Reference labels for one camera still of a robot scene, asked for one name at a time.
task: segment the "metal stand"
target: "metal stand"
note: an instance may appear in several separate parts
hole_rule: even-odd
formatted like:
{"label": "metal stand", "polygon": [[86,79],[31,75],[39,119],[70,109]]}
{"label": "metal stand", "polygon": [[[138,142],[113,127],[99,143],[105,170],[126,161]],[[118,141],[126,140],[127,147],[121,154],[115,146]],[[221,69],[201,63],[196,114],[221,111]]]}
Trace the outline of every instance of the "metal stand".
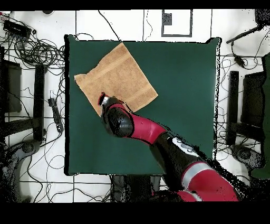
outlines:
{"label": "metal stand", "polygon": [[[40,148],[43,136],[44,116],[44,65],[36,65],[35,69],[35,93],[34,93],[34,117],[31,119],[14,120],[5,122],[7,110],[8,74],[4,69],[4,48],[0,48],[0,201],[1,202],[30,202],[28,197],[22,201],[20,196],[20,167],[22,161],[33,155]],[[33,129],[34,139],[13,145],[5,150],[5,137],[11,134]]]}

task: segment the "cloth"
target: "cloth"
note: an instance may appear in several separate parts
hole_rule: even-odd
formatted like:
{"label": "cloth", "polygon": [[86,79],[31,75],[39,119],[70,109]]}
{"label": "cloth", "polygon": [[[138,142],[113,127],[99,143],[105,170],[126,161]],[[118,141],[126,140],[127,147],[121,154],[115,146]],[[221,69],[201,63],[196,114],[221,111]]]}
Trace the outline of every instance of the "cloth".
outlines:
{"label": "cloth", "polygon": [[99,116],[102,113],[98,105],[101,92],[122,100],[133,112],[158,96],[123,43],[102,58],[90,72],[74,78]]}

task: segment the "black cable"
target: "black cable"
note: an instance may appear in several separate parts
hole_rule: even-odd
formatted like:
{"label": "black cable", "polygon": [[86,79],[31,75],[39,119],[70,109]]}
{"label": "black cable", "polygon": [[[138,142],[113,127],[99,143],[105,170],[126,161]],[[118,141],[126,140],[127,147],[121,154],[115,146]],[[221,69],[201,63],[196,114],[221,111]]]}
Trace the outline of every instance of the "black cable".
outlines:
{"label": "black cable", "polygon": [[[148,22],[148,12],[149,12],[149,10],[147,10],[146,22],[148,23],[149,26],[151,26],[151,24]],[[153,31],[153,27],[151,26],[151,32],[150,32],[150,35],[149,35],[148,37],[146,37],[146,39],[145,39],[144,41],[146,41],[147,38],[151,37],[152,31]]]}
{"label": "black cable", "polygon": [[[256,52],[256,54],[255,54],[255,56],[254,56],[254,58],[253,58],[253,61],[255,62],[255,59],[256,59],[256,56],[258,55],[258,52],[259,52],[259,50],[260,50],[260,48],[261,48],[261,45],[262,45],[262,43],[263,43],[263,40],[265,39],[265,37],[267,36],[267,34],[270,32],[270,29],[266,32],[266,34],[264,35],[264,37],[262,38],[262,40],[261,40],[261,42],[260,42],[260,45],[259,45],[259,47],[258,47],[258,50],[257,50],[257,52]],[[236,63],[239,65],[239,66],[241,66],[242,68],[244,68],[244,69],[246,69],[246,70],[252,70],[252,69],[254,69],[254,68],[256,68],[259,64],[258,64],[258,59],[256,59],[256,62],[255,62],[255,66],[253,67],[253,68],[246,68],[246,66],[248,65],[248,62],[247,62],[247,64],[245,64],[245,62],[244,62],[244,60],[242,59],[242,57],[240,57],[240,56],[238,56],[238,55],[236,55],[235,53],[234,53],[234,51],[233,51],[233,46],[234,46],[234,42],[232,42],[231,43],[231,50],[232,50],[232,53],[233,53],[233,55],[234,55],[234,57],[235,57],[235,61],[236,61]]]}
{"label": "black cable", "polygon": [[65,192],[58,192],[58,193],[54,194],[54,195],[52,196],[52,198],[49,200],[49,202],[48,202],[48,203],[52,202],[52,200],[53,200],[54,196],[56,196],[56,195],[58,195],[58,194],[66,194],[66,193],[72,192],[72,191],[74,191],[74,190],[78,190],[78,191],[80,191],[82,194],[84,194],[84,195],[86,195],[86,196],[88,196],[88,197],[92,198],[92,199],[93,199],[93,200],[95,200],[95,201],[102,202],[102,201],[100,201],[100,200],[96,200],[96,199],[95,199],[95,198],[100,197],[100,196],[93,197],[93,196],[90,196],[90,195],[88,195],[88,194],[84,193],[82,190],[80,190],[80,189],[78,189],[78,188],[74,188],[74,189],[71,189],[71,190],[69,190],[69,191],[65,191]]}
{"label": "black cable", "polygon": [[84,35],[90,36],[90,37],[92,38],[92,40],[94,40],[94,37],[93,37],[91,34],[89,34],[89,33],[78,33],[78,34],[77,34],[77,35],[75,35],[75,36],[78,38],[78,36],[79,36],[79,35],[81,35],[81,34],[84,34]]}
{"label": "black cable", "polygon": [[243,176],[243,175],[236,175],[236,176],[240,176],[240,177],[245,178],[246,180],[250,181],[250,179],[247,178],[246,176]]}
{"label": "black cable", "polygon": [[35,203],[37,197],[40,195],[40,193],[41,193],[41,191],[42,191],[42,189],[43,189],[43,184],[42,184],[40,181],[38,181],[37,179],[33,178],[33,177],[31,176],[31,174],[29,173],[29,167],[30,167],[31,162],[32,162],[32,155],[30,156],[30,162],[29,162],[29,165],[28,165],[28,167],[27,167],[27,173],[28,173],[28,175],[29,175],[34,181],[38,182],[38,183],[41,185],[41,189],[40,189],[40,191],[38,192],[38,194],[36,195],[36,197],[35,197],[35,199],[34,199],[34,201],[33,201],[33,203]]}
{"label": "black cable", "polygon": [[33,133],[33,132],[31,132],[30,134],[26,135],[26,136],[22,139],[22,142],[23,142],[23,140],[24,140],[27,136],[31,135],[32,133]]}
{"label": "black cable", "polygon": [[[51,142],[53,142],[53,141],[55,141],[55,140],[57,140],[58,138],[60,138],[62,136],[62,133],[60,133],[59,135],[58,135],[58,137],[57,138],[55,138],[54,140],[51,140],[51,141],[49,141],[48,143],[46,143],[46,145],[47,144],[49,144],[49,143],[51,143]],[[44,155],[38,160],[38,161],[36,161],[30,168],[29,168],[29,170],[35,165],[35,164],[37,164],[42,158],[44,157]]]}
{"label": "black cable", "polygon": [[99,14],[106,20],[106,22],[108,23],[108,25],[110,26],[110,28],[112,29],[112,31],[114,32],[114,34],[116,35],[118,41],[120,41],[119,37],[117,36],[116,32],[113,30],[111,24],[109,23],[109,21],[105,18],[104,15],[101,14],[101,12],[98,10]]}

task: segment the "wire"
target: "wire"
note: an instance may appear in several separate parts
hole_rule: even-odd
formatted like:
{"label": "wire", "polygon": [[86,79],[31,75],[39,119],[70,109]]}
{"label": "wire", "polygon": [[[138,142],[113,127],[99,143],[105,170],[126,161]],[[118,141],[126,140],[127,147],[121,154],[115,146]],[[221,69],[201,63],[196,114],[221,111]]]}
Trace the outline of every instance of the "wire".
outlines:
{"label": "wire", "polygon": [[54,195],[52,196],[52,198],[49,200],[49,202],[48,202],[48,203],[52,202],[52,200],[53,200],[54,196],[56,196],[56,195],[58,195],[58,194],[66,194],[66,193],[72,192],[72,191],[74,191],[74,190],[78,190],[78,191],[80,191],[82,194],[84,194],[84,195],[86,195],[86,196],[88,196],[88,197],[92,198],[92,199],[93,199],[93,200],[95,200],[95,201],[103,202],[103,201],[100,201],[100,200],[96,200],[96,198],[97,198],[97,197],[100,197],[100,196],[93,197],[93,196],[91,196],[91,195],[88,195],[88,194],[84,193],[82,190],[80,190],[80,189],[78,189],[78,188],[74,188],[74,189],[69,190],[69,191],[65,191],[65,192],[58,192],[58,193],[54,194]]}
{"label": "wire", "polygon": [[233,55],[234,55],[234,57],[235,57],[236,63],[237,63],[239,66],[241,66],[242,68],[244,68],[244,69],[246,69],[246,70],[252,70],[252,69],[255,69],[258,65],[261,65],[261,64],[258,64],[258,59],[256,58],[256,56],[258,55],[258,52],[259,52],[259,50],[260,50],[260,48],[261,48],[261,45],[262,45],[262,43],[263,43],[263,40],[265,39],[265,37],[267,36],[267,34],[268,34],[269,32],[270,32],[270,29],[266,32],[266,34],[264,35],[264,37],[262,38],[262,40],[261,40],[261,42],[260,42],[260,44],[259,44],[258,50],[257,50],[257,52],[256,52],[256,54],[255,54],[255,56],[254,56],[254,58],[253,58],[253,61],[254,61],[254,62],[255,62],[255,60],[256,60],[255,66],[254,66],[253,68],[246,68],[246,66],[248,65],[248,62],[247,62],[247,64],[245,64],[244,60],[242,59],[242,58],[245,58],[245,57],[240,57],[240,56],[238,56],[238,55],[236,55],[236,54],[234,53],[234,51],[233,51],[234,42],[231,43],[231,50],[232,50],[232,53],[233,53]]}
{"label": "wire", "polygon": [[40,189],[40,191],[38,192],[38,194],[36,195],[36,197],[35,197],[35,199],[34,199],[34,201],[33,201],[33,203],[35,203],[37,197],[40,195],[40,193],[41,193],[41,191],[42,191],[42,189],[43,189],[43,184],[42,184],[40,181],[38,181],[36,178],[33,178],[33,177],[31,176],[31,174],[29,173],[29,167],[30,167],[31,162],[32,162],[32,155],[30,156],[30,162],[29,162],[29,165],[28,165],[28,167],[27,167],[27,173],[28,173],[28,175],[29,175],[34,181],[38,182],[38,183],[41,185],[41,189]]}
{"label": "wire", "polygon": [[[254,69],[256,66],[260,65],[260,64],[258,64],[258,59],[256,58],[256,56],[257,56],[257,54],[258,54],[258,52],[259,52],[259,48],[258,48],[258,50],[257,50],[256,55],[253,57],[253,61],[255,62],[255,66],[252,67],[251,69]],[[226,76],[227,76],[227,73],[229,72],[229,70],[231,69],[231,67],[232,67],[233,65],[237,64],[237,62],[235,62],[235,63],[232,64],[231,60],[227,58],[227,57],[229,57],[229,56],[231,56],[231,55],[233,55],[234,57],[238,57],[238,56],[233,52],[233,42],[232,42],[232,53],[231,53],[231,54],[225,55],[225,56],[223,57],[222,61],[220,62],[220,68],[223,69],[224,75],[223,75],[221,81],[219,82],[219,86],[220,86],[224,91],[226,91],[226,92],[228,92],[228,90],[227,90],[226,88],[224,88],[223,82],[225,81]],[[249,59],[248,57],[243,57],[243,59],[241,59],[241,60],[244,62],[244,66],[247,66],[247,65],[248,65],[248,59]],[[229,65],[228,65],[228,66],[224,66],[224,62],[225,62],[225,61],[228,61],[228,62],[229,62]],[[221,135],[222,132],[225,132],[225,133],[227,132],[227,131],[226,131],[226,128],[224,127],[224,125],[227,123],[227,122],[225,121],[225,115],[226,115],[227,113],[225,113],[224,108],[221,107],[220,103],[221,103],[223,100],[227,99],[227,98],[228,98],[228,96],[218,101],[217,107],[220,108],[220,109],[222,110],[221,114],[218,113],[218,116],[219,116],[219,117],[221,116],[222,119],[223,119],[223,121],[222,121],[222,122],[217,121],[216,124],[217,124],[217,126],[218,126],[219,128],[218,128],[218,129],[216,130],[216,132],[215,132],[217,144],[225,145],[226,147],[225,147],[225,148],[220,148],[220,147],[218,147],[218,148],[215,150],[215,157],[216,157],[217,152],[220,152],[220,151],[223,151],[223,152],[225,152],[225,153],[227,154],[227,157],[226,157],[226,158],[228,158],[230,155],[232,155],[232,154],[229,153],[229,151],[228,151],[229,146],[227,146],[227,145],[225,144],[225,141],[226,141],[226,139],[224,138],[225,136],[222,136],[222,135]],[[244,138],[244,139],[242,140],[242,142],[240,143],[240,145],[245,145],[245,146],[247,146],[247,145],[253,145],[253,147],[255,147],[256,142],[255,142],[254,144],[244,144],[244,143],[247,142],[248,139],[249,139],[249,138],[247,138],[246,136],[242,136],[242,135],[236,135],[236,136],[238,136],[238,137],[243,137],[243,138]],[[219,138],[223,139],[224,142],[223,142],[223,143],[219,142],[219,141],[218,141]]]}
{"label": "wire", "polygon": [[89,34],[89,33],[78,33],[78,34],[77,34],[77,35],[75,35],[75,36],[78,38],[78,36],[79,36],[79,35],[81,35],[81,34],[84,34],[84,35],[90,36],[90,37],[92,38],[92,40],[94,40],[94,37],[93,37],[91,34]]}
{"label": "wire", "polygon": [[[147,10],[146,22],[148,23],[149,26],[151,26],[150,23],[148,22],[148,12],[149,12],[149,10]],[[146,39],[145,39],[144,41],[146,41],[147,38],[151,37],[152,31],[153,31],[153,27],[151,26],[151,32],[150,32],[150,35],[149,35],[148,37],[146,37]]]}
{"label": "wire", "polygon": [[120,41],[119,37],[117,36],[116,32],[113,30],[113,28],[112,28],[111,24],[109,23],[109,21],[105,18],[104,15],[102,15],[102,14],[100,13],[99,10],[98,10],[98,12],[99,12],[99,14],[106,20],[106,22],[108,23],[108,25],[110,26],[110,28],[112,29],[112,31],[114,32],[114,34],[116,35],[118,41]]}
{"label": "wire", "polygon": [[246,176],[243,176],[243,175],[236,175],[236,176],[240,176],[240,177],[245,178],[246,180],[250,181],[250,179],[247,178]]}

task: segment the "white floor tile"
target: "white floor tile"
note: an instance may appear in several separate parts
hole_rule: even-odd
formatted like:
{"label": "white floor tile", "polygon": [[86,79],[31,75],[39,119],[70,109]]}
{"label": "white floor tile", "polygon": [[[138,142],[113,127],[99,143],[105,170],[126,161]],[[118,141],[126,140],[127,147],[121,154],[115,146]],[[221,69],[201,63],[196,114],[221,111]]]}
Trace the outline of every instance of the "white floor tile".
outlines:
{"label": "white floor tile", "polygon": [[[100,12],[111,23],[119,39],[142,41],[143,10],[101,10]],[[181,14],[181,10],[173,12],[172,18],[175,18],[175,20],[172,19],[172,25],[178,22],[177,18],[181,18]],[[206,42],[210,38],[211,10],[193,10],[191,38],[161,37],[161,21],[161,10],[144,11],[144,40],[147,38],[147,41]],[[109,25],[97,10],[77,11],[77,33],[89,33],[95,40],[117,40]],[[91,37],[81,35],[79,39],[91,40]]]}
{"label": "white floor tile", "polygon": [[[226,44],[226,41],[256,26],[254,10],[213,9],[212,37],[222,38],[220,52],[222,52],[223,55],[232,53],[231,45]],[[236,40],[233,46],[234,53],[237,55],[255,56],[260,42],[267,31],[269,31],[269,27],[265,27],[261,31],[256,31]],[[269,53],[269,51],[270,33],[262,42],[262,46],[260,47],[257,56],[264,56]]]}
{"label": "white floor tile", "polygon": [[[39,183],[27,183],[21,182],[21,195],[31,196],[31,202],[34,201],[37,194],[41,189],[41,185]],[[43,189],[41,193],[38,195],[35,202],[38,203],[72,203],[73,200],[73,184],[55,184],[52,183],[47,187],[46,191],[46,183],[43,183]]]}
{"label": "white floor tile", "polygon": [[108,175],[98,175],[98,174],[78,174],[75,176],[75,182],[82,183],[111,183]]}
{"label": "white floor tile", "polygon": [[[110,22],[121,40],[141,41],[143,10],[100,10]],[[98,10],[77,11],[77,34],[91,34],[95,40],[118,40],[106,20]],[[91,37],[79,35],[80,40],[91,40]]]}
{"label": "white floor tile", "polygon": [[85,195],[79,190],[75,190],[74,202],[96,202],[101,201],[105,195],[110,193],[110,184],[75,184],[75,188],[80,189]]}

